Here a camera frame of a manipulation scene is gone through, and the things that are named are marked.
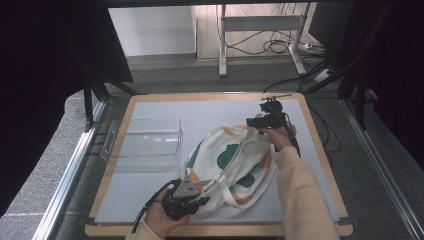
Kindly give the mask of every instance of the white surface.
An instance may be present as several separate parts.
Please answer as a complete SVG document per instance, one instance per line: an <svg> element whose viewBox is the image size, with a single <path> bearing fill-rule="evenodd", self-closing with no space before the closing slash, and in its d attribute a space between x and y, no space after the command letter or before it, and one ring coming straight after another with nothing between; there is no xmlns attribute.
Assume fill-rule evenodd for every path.
<svg viewBox="0 0 424 240"><path fill-rule="evenodd" d="M339 216L324 172L316 153L307 123L297 100L280 100L297 129L297 140L302 159L311 164L319 184L327 198L334 220ZM137 103L132 119L179 118L183 132L181 161L201 139L218 126L245 124L246 118L254 117L262 101L182 101ZM95 219L97 223L133 222L144 203L166 182L180 176L179 172L149 174L114 173L111 183ZM281 221L276 180L271 183L264 195L251 208L240 210L222 207L214 213L192 216L192 222L275 222Z"/></svg>
<svg viewBox="0 0 424 240"><path fill-rule="evenodd" d="M193 6L111 8L125 56L196 52Z"/></svg>

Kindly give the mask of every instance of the bag fabric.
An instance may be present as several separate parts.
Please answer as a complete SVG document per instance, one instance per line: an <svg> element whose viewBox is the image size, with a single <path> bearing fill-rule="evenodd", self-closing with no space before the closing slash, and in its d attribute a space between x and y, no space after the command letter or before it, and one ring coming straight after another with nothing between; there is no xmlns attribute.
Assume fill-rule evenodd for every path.
<svg viewBox="0 0 424 240"><path fill-rule="evenodd" d="M211 212L223 204L248 208L267 189L276 165L271 161L270 142L255 128L218 127L190 153L182 168L198 186L201 197L210 197L197 213Z"/></svg>

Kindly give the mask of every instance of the table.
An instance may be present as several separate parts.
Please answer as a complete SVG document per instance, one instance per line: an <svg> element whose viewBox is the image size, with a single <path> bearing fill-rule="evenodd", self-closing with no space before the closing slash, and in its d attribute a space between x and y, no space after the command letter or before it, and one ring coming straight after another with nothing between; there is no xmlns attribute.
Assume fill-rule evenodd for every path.
<svg viewBox="0 0 424 240"><path fill-rule="evenodd" d="M261 93L210 93L210 94L152 94L145 96L134 96L131 98L123 122L130 120L132 112L137 102L174 102L174 101L212 101L212 100L258 100L265 96L273 96L274 94L261 94ZM306 101L301 94L292 94L289 98L297 99L301 105L303 115L308 124L309 131L312 136L312 140L316 151L319 156L321 166L324 170L325 177L328 181L331 193L333 195L337 211L339 213L341 221L336 224L337 229L341 236L350 235L353 232L353 227L350 223L344 224L344 220L349 216L347 214L343 199L335 182L333 173L330 169L328 160L324 153L324 149L321 145L317 130L312 120L312 116L308 110ZM114 154L119 152L122 141L125 136L125 132L128 125L122 125L119 130L117 140L113 147L111 156L117 156ZM117 157L109 159L105 173L103 175L102 182L100 184L97 196L93 203L90 217L95 218L101 201L106 194L108 185L111 181L111 176L117 161ZM85 226L85 232L89 236L124 236L131 231L131 226L96 226L93 224L87 224ZM249 224L205 224L205 225L186 225L175 229L171 232L170 236L174 237L205 237L205 236L267 236L267 237L278 237L284 236L282 223L249 223Z"/></svg>

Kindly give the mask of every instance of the person's arm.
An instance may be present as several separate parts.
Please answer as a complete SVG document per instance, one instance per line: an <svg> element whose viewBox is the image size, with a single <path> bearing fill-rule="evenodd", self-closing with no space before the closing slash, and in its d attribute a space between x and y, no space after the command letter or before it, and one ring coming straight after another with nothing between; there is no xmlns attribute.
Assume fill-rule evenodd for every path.
<svg viewBox="0 0 424 240"><path fill-rule="evenodd" d="M146 217L140 222L137 231L128 234L125 240L165 239L172 230L188 222L190 215L184 216L178 221L174 221L166 215L161 201L168 190L169 188L165 188L159 194L157 201L153 202L147 210Z"/></svg>
<svg viewBox="0 0 424 240"><path fill-rule="evenodd" d="M285 239L340 239L314 171L300 159L284 128L258 130L265 132L279 151L275 163L280 170L277 187Z"/></svg>

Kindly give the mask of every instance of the sleeve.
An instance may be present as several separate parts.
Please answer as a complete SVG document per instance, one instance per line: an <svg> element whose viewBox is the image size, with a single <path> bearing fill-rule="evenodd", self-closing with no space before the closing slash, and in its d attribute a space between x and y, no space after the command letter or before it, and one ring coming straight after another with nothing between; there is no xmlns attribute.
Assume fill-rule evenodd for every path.
<svg viewBox="0 0 424 240"><path fill-rule="evenodd" d="M125 240L163 240L158 237L149 226L147 226L144 219L141 221L136 233L130 233L125 237Z"/></svg>
<svg viewBox="0 0 424 240"><path fill-rule="evenodd" d="M340 239L315 173L296 148L282 149L275 162L286 239Z"/></svg>

